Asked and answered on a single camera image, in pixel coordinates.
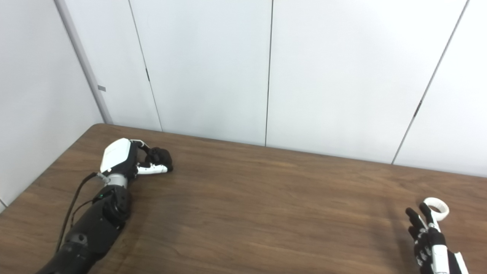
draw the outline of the brown table surface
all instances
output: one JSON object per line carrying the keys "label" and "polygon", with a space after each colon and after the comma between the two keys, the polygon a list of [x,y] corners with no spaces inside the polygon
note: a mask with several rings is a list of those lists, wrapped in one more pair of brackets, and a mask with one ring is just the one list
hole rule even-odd
{"label": "brown table surface", "polygon": [[134,182],[132,217],[91,274],[418,274],[404,210],[428,196],[450,206],[449,248],[485,272],[485,178],[99,124],[0,215],[0,273],[51,258],[79,182],[121,137],[168,149],[175,168]]}

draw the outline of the finger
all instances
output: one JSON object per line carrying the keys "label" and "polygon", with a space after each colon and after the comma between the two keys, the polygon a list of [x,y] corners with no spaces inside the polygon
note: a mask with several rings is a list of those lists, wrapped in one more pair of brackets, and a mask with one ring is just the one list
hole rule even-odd
{"label": "finger", "polygon": [[428,224],[432,224],[433,223],[433,215],[431,214],[431,208],[425,203],[420,203],[419,204],[419,210],[421,210],[423,215],[426,217],[426,222]]}
{"label": "finger", "polygon": [[434,227],[438,231],[440,231],[440,226],[438,225],[438,221],[434,217],[431,208],[427,204],[425,204],[425,203],[420,203],[419,204],[419,209],[421,210],[421,212],[426,217],[426,222],[428,223],[428,226],[429,227]]}
{"label": "finger", "polygon": [[412,226],[414,226],[418,231],[421,231],[421,229],[427,229],[427,226],[419,214],[414,211],[414,209],[410,207],[406,208],[406,214],[409,216],[409,221],[411,222]]}
{"label": "finger", "polygon": [[415,228],[414,226],[410,226],[408,228],[408,232],[415,241],[418,240],[419,230],[417,228]]}

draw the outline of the black robotic finger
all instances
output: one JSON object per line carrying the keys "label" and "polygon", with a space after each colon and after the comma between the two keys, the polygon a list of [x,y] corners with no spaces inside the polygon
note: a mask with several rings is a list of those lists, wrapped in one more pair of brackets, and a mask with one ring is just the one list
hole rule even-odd
{"label": "black robotic finger", "polygon": [[419,230],[417,228],[415,228],[414,226],[410,226],[408,228],[408,232],[414,240],[418,240]]}
{"label": "black robotic finger", "polygon": [[427,204],[420,203],[419,210],[421,210],[423,215],[426,217],[426,222],[428,224],[434,224],[433,215],[431,214],[431,208]]}
{"label": "black robotic finger", "polygon": [[411,222],[412,226],[414,226],[419,232],[421,232],[421,229],[426,229],[425,225],[421,221],[421,217],[416,211],[414,211],[414,209],[410,207],[406,208],[406,214],[409,216],[409,221]]}

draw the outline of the gray wall trim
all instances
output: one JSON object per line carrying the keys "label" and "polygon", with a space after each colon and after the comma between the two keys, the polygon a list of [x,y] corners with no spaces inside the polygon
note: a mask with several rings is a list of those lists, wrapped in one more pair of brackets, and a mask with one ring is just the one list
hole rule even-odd
{"label": "gray wall trim", "polygon": [[86,56],[73,20],[71,19],[71,15],[69,14],[68,6],[66,5],[66,2],[64,0],[53,1],[56,4],[57,11],[61,16],[61,20],[63,21],[64,28],[66,29],[69,39],[71,40],[71,44],[75,49],[76,56],[78,57],[81,68],[83,69],[83,72],[85,74],[86,81],[90,86],[93,97],[96,101],[98,109],[100,110],[101,117],[103,118],[103,121],[105,123],[113,124],[113,120],[110,116],[107,105],[105,104],[103,97],[98,91],[98,83],[96,82],[96,77],[93,73],[93,69],[91,68],[90,63],[88,62],[88,57]]}
{"label": "gray wall trim", "polygon": [[0,199],[0,204],[2,204],[5,208],[7,208],[7,205]]}

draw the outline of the robotic arm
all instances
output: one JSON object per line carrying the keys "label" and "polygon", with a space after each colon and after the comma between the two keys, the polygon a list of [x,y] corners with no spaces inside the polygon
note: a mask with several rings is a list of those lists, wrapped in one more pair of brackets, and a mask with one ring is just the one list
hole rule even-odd
{"label": "robotic arm", "polygon": [[[137,162],[138,150],[147,156]],[[105,186],[91,207],[67,232],[54,257],[37,274],[86,274],[115,243],[130,216],[128,182],[137,175],[172,171],[169,152],[141,140],[119,139],[103,155],[98,175]]]}

